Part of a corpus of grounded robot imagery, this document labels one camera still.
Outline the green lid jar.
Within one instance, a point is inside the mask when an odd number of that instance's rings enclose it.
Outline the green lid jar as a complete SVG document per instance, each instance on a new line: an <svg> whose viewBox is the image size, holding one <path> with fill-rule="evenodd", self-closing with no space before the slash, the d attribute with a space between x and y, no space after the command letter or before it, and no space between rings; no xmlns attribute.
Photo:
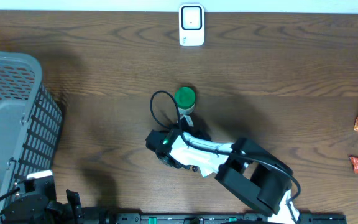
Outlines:
<svg viewBox="0 0 358 224"><path fill-rule="evenodd" d="M196 93L190 87L181 87L175 93L175 100L180 114L189 115L195 109Z"/></svg>

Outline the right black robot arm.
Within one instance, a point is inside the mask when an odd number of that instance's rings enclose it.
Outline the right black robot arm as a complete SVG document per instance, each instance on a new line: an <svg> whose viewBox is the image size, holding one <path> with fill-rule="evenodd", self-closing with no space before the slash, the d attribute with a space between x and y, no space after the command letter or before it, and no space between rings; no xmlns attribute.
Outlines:
<svg viewBox="0 0 358 224"><path fill-rule="evenodd" d="M210 174L249 208L270 222L299 223L292 185L298 185L293 171L271 153L247 138L218 143L196 138L179 128L153 130L145 140L147 149L167 166L199 168Z"/></svg>

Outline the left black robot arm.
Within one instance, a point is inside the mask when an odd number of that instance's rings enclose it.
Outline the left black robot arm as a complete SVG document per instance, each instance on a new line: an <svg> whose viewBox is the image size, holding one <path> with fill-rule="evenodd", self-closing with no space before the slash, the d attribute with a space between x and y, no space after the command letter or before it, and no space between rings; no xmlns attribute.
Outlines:
<svg viewBox="0 0 358 224"><path fill-rule="evenodd" d="M0 212L1 223L74 223L85 221L79 195L67 190L68 202L57 201L53 176L18 184L19 198Z"/></svg>

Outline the white barcode scanner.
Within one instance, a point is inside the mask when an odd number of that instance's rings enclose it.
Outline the white barcode scanner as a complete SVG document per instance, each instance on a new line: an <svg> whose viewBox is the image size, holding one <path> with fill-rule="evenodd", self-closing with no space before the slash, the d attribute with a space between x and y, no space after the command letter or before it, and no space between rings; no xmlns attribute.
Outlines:
<svg viewBox="0 0 358 224"><path fill-rule="evenodd" d="M204 7L198 3L182 4L179 16L179 43L184 47L197 47L204 44Z"/></svg>

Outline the grey plastic mesh basket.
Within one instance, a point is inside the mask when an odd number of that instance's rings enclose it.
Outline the grey plastic mesh basket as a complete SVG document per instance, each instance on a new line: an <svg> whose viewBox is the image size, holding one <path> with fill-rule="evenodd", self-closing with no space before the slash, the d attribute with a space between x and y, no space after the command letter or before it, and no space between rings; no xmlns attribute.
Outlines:
<svg viewBox="0 0 358 224"><path fill-rule="evenodd" d="M28 174L52 170L63 115L30 55L0 51L0 212Z"/></svg>

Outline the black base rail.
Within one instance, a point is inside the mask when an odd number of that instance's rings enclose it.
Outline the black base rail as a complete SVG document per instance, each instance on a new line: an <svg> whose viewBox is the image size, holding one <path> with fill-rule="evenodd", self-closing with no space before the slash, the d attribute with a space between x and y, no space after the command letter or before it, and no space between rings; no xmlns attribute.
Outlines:
<svg viewBox="0 0 358 224"><path fill-rule="evenodd" d="M102 212L84 214L83 223L110 224L234 224L234 223L294 223L289 218L269 218L257 213L236 214L140 214ZM345 215L302 213L300 224L347 224Z"/></svg>

